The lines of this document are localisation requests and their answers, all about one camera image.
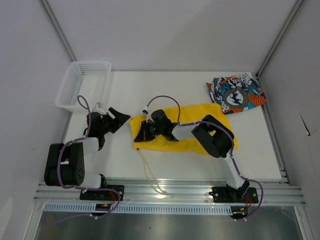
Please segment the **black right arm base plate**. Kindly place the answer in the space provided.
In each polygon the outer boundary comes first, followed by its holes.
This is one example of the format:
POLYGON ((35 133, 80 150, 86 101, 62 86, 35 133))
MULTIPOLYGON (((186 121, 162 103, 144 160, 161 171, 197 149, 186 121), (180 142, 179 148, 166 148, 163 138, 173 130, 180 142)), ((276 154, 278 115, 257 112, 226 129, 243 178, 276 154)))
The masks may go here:
POLYGON ((259 202, 257 190, 254 187, 249 187, 243 193, 229 186, 216 186, 212 187, 208 194, 212 196, 214 203, 257 204, 259 202))

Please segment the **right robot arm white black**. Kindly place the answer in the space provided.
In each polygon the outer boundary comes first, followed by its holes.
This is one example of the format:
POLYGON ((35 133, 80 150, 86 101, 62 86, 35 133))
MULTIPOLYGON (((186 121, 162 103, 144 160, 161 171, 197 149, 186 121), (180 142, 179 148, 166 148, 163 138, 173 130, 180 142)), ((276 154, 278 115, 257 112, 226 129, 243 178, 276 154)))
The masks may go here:
POLYGON ((229 198, 239 202, 246 197, 250 183, 242 176, 234 158, 234 134, 215 117, 207 114, 202 120, 190 123, 172 122, 162 109, 143 120, 134 138, 135 143, 146 143, 157 136, 169 142, 195 139, 210 156, 220 160, 226 173, 226 189, 229 198))

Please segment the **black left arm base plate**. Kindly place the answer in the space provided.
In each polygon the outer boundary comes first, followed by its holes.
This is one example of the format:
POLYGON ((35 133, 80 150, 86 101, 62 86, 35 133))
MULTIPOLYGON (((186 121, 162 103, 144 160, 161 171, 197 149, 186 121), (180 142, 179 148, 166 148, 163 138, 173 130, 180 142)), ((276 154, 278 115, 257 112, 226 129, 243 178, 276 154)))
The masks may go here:
MULTIPOLYGON (((117 191, 120 195, 120 201, 123 200, 125 193, 125 186, 119 184, 108 185, 109 189, 117 191)), ((116 202, 119 200, 118 195, 114 191, 105 191, 105 190, 91 190, 86 192, 81 192, 79 199, 83 201, 112 201, 116 202)))

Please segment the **yellow shorts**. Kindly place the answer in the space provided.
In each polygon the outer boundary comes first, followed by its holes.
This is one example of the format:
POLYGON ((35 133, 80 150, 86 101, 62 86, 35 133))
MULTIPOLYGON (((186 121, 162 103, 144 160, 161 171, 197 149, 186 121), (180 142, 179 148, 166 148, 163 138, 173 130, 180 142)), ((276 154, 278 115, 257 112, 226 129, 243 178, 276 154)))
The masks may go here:
MULTIPOLYGON (((198 105, 187 105, 182 107, 171 107, 163 110, 166 116, 175 123, 193 123, 202 120, 206 115, 212 115, 219 122, 225 125, 231 132, 233 130, 229 124, 229 121, 222 113, 221 108, 217 104, 204 103, 198 105)), ((134 142, 134 138, 140 130, 142 121, 151 118, 151 114, 156 110, 151 110, 151 113, 145 116, 144 114, 134 117, 130 120, 130 127, 132 131, 133 148, 135 150, 146 149, 158 152, 172 152, 172 153, 194 153, 198 157, 207 156, 216 161, 220 161, 217 158, 212 157, 204 148, 198 143, 196 139, 186 139, 178 142, 167 141, 163 136, 159 135, 154 140, 149 142, 134 142)))

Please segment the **colourful patterned shorts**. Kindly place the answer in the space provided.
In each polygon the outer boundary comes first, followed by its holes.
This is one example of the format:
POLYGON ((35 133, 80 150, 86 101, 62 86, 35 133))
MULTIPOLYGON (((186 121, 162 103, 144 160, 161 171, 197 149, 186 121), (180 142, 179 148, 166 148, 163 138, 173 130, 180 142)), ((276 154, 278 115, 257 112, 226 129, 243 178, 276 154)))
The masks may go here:
POLYGON ((206 87, 211 101, 220 105, 225 115, 248 111, 267 102, 264 91, 247 72, 215 77, 206 87))

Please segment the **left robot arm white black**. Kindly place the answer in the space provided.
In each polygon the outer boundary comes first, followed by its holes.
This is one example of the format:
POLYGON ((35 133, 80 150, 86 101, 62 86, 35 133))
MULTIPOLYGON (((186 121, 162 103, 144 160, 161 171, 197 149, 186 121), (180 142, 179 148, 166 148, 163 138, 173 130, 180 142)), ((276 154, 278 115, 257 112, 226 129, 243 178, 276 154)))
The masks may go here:
POLYGON ((107 112, 100 108, 86 115, 87 127, 83 136, 67 143, 53 143, 49 147, 44 171, 48 186, 91 189, 97 200, 108 196, 109 188, 103 183, 103 174, 85 170, 85 157, 100 151, 105 144, 105 135, 114 134, 129 119, 130 115, 110 107, 107 112))

